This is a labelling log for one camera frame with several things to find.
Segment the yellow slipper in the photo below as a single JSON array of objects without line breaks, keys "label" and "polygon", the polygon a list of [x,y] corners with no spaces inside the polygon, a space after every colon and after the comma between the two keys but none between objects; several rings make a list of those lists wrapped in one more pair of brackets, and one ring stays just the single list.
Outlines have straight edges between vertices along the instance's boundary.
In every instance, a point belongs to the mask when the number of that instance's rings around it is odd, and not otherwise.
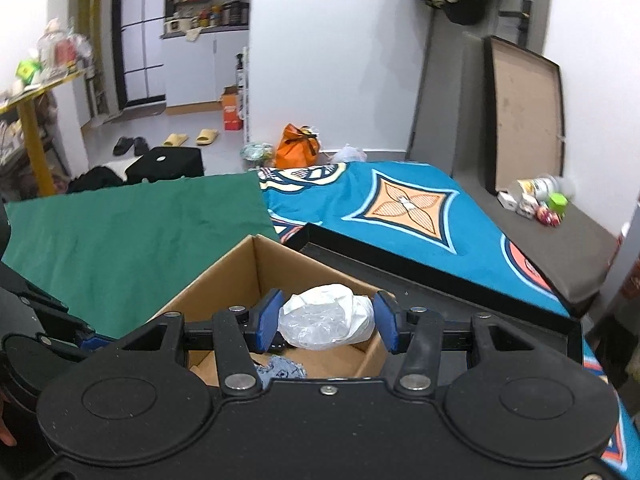
[{"label": "yellow slipper", "polygon": [[217,129],[202,129],[196,137],[197,146],[209,146],[213,144],[219,136]]},{"label": "yellow slipper", "polygon": [[178,148],[182,144],[185,144],[189,139],[189,136],[184,133],[171,133],[167,139],[163,142],[165,148]]}]

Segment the red round toy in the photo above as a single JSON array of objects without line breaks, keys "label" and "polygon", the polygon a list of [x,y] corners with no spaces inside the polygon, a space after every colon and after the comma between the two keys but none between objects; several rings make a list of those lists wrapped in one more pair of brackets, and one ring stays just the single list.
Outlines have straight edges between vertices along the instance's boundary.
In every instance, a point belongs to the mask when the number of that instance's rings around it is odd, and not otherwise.
[{"label": "red round toy", "polygon": [[562,222],[562,217],[550,211],[546,205],[542,205],[536,210],[536,220],[543,226],[553,226],[555,228]]}]

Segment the large black shallow tray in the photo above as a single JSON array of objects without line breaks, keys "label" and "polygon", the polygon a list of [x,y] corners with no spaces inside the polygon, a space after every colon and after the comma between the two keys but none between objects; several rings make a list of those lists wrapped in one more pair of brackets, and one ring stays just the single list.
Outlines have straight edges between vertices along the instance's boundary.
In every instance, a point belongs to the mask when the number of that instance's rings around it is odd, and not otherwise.
[{"label": "large black shallow tray", "polygon": [[314,224],[288,234],[283,245],[390,292],[403,307],[433,307],[445,320],[459,322],[473,313],[495,314],[575,362],[584,362],[582,329],[574,318]]}]

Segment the white bottle on bench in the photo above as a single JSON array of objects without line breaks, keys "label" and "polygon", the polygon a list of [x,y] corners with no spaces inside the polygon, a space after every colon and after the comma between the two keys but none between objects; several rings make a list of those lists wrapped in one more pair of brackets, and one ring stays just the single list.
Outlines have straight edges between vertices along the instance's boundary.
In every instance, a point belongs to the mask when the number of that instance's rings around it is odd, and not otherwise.
[{"label": "white bottle on bench", "polygon": [[509,193],[516,200],[528,195],[536,198],[538,202],[544,202],[553,193],[562,194],[570,200],[575,196],[575,185],[570,179],[543,174],[536,178],[515,180],[509,186]]}]

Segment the green lidded jar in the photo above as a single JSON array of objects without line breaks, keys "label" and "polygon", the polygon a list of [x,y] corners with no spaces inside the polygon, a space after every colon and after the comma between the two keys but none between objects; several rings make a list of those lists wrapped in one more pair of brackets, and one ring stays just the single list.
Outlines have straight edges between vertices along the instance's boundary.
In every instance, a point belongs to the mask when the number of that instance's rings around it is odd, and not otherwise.
[{"label": "green lidded jar", "polygon": [[568,199],[562,193],[550,193],[546,199],[546,205],[550,211],[553,211],[558,216],[563,217],[568,205]]}]

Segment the open brown cardboard box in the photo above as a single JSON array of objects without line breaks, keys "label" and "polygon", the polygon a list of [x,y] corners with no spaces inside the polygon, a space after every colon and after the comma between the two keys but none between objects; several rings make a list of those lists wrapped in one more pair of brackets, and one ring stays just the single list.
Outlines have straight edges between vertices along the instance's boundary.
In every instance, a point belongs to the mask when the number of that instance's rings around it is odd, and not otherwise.
[{"label": "open brown cardboard box", "polygon": [[[251,309],[269,298],[264,325],[271,333],[278,328],[280,308],[292,296],[334,284],[348,288],[354,296],[369,298],[380,290],[267,237],[248,236],[156,314],[179,312],[186,322],[208,321],[218,311]],[[354,344],[318,351],[286,348],[283,355],[301,365],[309,379],[367,378],[382,373],[387,350],[381,336],[372,333],[369,339]]]}]

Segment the black lid leaning on wall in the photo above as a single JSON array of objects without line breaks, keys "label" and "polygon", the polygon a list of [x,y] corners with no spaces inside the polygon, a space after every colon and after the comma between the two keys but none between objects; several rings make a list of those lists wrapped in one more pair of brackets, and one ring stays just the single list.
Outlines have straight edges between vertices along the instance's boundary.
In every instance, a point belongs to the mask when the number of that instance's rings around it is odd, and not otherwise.
[{"label": "black lid leaning on wall", "polygon": [[520,179],[564,171],[560,68],[513,42],[491,36],[485,55],[485,188],[497,194]]}]

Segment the blue patterned blanket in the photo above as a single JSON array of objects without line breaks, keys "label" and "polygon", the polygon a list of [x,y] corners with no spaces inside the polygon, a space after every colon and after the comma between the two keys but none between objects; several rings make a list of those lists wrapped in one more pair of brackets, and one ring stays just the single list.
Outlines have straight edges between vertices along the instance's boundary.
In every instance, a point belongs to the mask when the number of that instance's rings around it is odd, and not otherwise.
[{"label": "blue patterned blanket", "polygon": [[[361,240],[559,313],[524,281],[503,236],[454,180],[431,166],[346,162],[262,168],[258,182],[282,242],[306,224]],[[356,460],[378,478],[634,479],[639,436],[582,342],[584,362],[488,312],[447,321],[403,307],[397,366],[354,380],[369,431]]]}]

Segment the white small box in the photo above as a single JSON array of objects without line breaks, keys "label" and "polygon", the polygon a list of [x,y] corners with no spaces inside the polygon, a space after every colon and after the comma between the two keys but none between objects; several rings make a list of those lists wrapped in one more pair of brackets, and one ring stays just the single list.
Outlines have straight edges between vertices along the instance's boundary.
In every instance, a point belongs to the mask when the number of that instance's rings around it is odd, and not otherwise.
[{"label": "white small box", "polygon": [[505,210],[516,211],[516,208],[518,208],[518,201],[508,192],[499,192],[497,194],[497,200]]}]

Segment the yellow slipper right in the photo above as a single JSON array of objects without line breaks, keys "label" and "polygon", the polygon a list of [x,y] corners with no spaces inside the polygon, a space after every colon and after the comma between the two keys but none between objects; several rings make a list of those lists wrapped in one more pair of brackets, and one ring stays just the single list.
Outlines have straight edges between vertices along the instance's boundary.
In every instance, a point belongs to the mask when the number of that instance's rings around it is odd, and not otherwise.
[{"label": "yellow slipper right", "polygon": [[196,137],[197,146],[209,146],[213,144],[219,136],[217,129],[202,129]]}]

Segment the orange bag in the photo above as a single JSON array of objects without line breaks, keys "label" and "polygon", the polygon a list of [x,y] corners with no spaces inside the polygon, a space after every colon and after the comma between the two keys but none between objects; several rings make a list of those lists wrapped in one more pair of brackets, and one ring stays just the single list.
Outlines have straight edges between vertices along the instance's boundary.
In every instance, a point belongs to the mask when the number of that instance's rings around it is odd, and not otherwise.
[{"label": "orange bag", "polygon": [[285,126],[274,155],[274,166],[278,169],[314,166],[321,150],[318,134],[308,126]]}]

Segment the green cloth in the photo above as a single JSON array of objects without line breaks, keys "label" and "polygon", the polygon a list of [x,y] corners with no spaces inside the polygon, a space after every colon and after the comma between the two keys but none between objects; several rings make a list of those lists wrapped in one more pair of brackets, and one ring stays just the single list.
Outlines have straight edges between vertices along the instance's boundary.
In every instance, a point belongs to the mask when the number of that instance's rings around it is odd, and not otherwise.
[{"label": "green cloth", "polygon": [[254,174],[101,188],[6,205],[2,258],[97,332],[146,322],[247,235],[277,237]]}]

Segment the clear plastic bag on floor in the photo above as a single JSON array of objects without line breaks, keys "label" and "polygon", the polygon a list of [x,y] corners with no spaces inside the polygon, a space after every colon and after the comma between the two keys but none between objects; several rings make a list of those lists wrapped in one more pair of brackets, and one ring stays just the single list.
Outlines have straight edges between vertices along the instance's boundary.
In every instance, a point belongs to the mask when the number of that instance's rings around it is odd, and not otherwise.
[{"label": "clear plastic bag on floor", "polygon": [[346,144],[344,148],[337,150],[330,158],[332,164],[346,164],[346,162],[365,162],[368,156],[361,148],[355,148]]}]

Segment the orange carton on floor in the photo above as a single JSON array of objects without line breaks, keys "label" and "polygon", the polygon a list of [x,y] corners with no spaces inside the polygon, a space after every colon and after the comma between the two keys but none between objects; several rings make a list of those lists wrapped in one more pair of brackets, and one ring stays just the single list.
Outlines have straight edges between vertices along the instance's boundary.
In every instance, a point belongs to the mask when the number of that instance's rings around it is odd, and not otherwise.
[{"label": "orange carton on floor", "polygon": [[222,123],[226,131],[240,131],[243,128],[240,104],[241,98],[237,86],[224,88],[220,98],[222,106]]}]

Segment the white plastic bag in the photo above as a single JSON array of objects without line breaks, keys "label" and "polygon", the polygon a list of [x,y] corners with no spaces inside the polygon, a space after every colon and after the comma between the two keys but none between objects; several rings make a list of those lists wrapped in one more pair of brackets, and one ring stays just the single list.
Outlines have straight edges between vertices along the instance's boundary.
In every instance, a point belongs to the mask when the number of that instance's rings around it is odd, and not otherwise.
[{"label": "white plastic bag", "polygon": [[375,329],[372,301],[342,284],[292,295],[279,310],[278,331],[295,348],[330,350],[370,339]]}]

